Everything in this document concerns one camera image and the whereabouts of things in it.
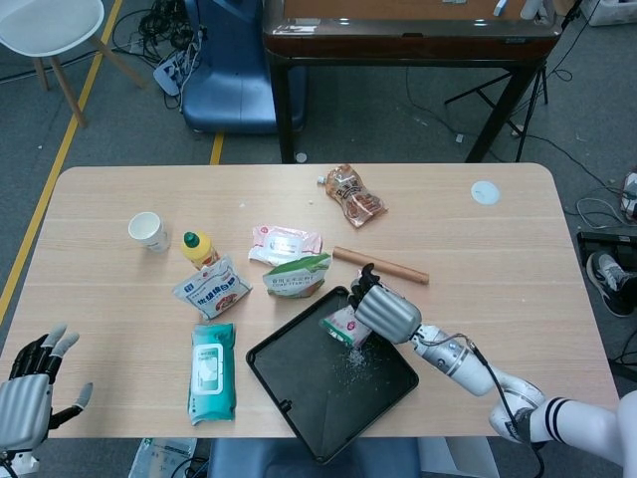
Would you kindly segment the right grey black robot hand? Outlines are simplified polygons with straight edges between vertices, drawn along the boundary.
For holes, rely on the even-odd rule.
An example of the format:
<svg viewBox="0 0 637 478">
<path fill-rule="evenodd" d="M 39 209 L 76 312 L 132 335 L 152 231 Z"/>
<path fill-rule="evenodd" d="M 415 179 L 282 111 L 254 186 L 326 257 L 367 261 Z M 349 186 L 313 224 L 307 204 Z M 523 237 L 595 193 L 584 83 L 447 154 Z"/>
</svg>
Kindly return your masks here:
<svg viewBox="0 0 637 478">
<path fill-rule="evenodd" d="M 407 343 L 422 324 L 419 309 L 404 297 L 385 287 L 366 264 L 351 283 L 348 302 L 354 317 L 393 344 Z"/>
</svg>

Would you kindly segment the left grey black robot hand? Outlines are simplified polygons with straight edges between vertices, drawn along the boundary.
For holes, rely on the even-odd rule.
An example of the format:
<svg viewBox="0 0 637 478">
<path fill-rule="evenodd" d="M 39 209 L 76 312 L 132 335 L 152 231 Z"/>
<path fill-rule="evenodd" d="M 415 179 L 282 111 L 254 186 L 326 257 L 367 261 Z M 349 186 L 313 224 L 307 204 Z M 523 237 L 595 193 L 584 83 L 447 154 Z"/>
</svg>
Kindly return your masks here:
<svg viewBox="0 0 637 478">
<path fill-rule="evenodd" d="M 64 356 L 79 340 L 65 324 L 23 346 L 1 384 L 1 451 L 7 455 L 36 449 L 51 430 L 81 414 L 89 405 L 94 385 L 86 383 L 69 407 L 55 412 L 54 385 Z"/>
</svg>

